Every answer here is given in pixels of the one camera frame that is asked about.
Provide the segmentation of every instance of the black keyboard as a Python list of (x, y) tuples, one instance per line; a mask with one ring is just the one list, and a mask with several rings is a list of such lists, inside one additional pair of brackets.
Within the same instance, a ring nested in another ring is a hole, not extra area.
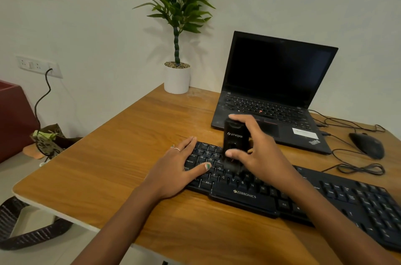
[(240, 114), (264, 116), (272, 120), (294, 125), (301, 129), (310, 130), (308, 119), (302, 109), (298, 107), (288, 107), (230, 95), (226, 97), (223, 109)]
[[(185, 170), (205, 161), (212, 168), (187, 185), (212, 200), (272, 218), (302, 224), (311, 221), (286, 194), (264, 183), (250, 172), (233, 174), (220, 161), (223, 149), (197, 142), (185, 162)], [(401, 251), (401, 207), (386, 189), (294, 166), (315, 189), (360, 229), (387, 249)]]

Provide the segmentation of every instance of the red box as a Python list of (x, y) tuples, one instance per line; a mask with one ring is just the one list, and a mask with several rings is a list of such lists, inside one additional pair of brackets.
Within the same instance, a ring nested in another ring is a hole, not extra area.
[(38, 127), (21, 86), (0, 80), (0, 163), (31, 145)]

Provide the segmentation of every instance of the laptop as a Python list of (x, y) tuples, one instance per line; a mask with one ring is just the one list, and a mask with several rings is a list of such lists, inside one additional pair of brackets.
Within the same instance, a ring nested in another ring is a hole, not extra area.
[(308, 112), (338, 48), (234, 32), (212, 127), (229, 114), (252, 114), (274, 140), (331, 154)]

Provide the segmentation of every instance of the wooden desk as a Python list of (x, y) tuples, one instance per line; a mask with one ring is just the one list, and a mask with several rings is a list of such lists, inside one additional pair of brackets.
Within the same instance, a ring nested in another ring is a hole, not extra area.
[[(195, 88), (168, 94), (161, 85), (17, 183), (14, 193), (62, 217), (101, 228), (171, 145), (192, 135), (223, 145), (223, 132), (210, 127), (218, 97)], [(348, 129), (324, 129), (350, 142)], [(385, 176), (347, 176), (335, 169), (329, 173), (385, 187), (401, 202), (401, 142), (389, 132), (371, 135), (385, 146), (380, 161)], [(344, 147), (336, 138), (327, 141), (331, 148)], [(338, 163), (333, 156), (280, 148), (294, 165), (323, 170)], [(364, 156), (341, 156), (355, 165), (372, 162)], [(160, 202), (136, 244), (186, 264), (340, 263), (312, 227), (266, 218), (191, 191)], [(394, 255), (401, 260), (401, 254)]]

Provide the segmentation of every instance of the white pot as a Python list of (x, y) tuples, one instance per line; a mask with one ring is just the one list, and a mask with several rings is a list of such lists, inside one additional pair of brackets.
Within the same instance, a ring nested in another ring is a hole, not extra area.
[(164, 65), (164, 68), (164, 90), (172, 94), (183, 94), (188, 92), (189, 80), (191, 79), (191, 67), (186, 69), (176, 69)]

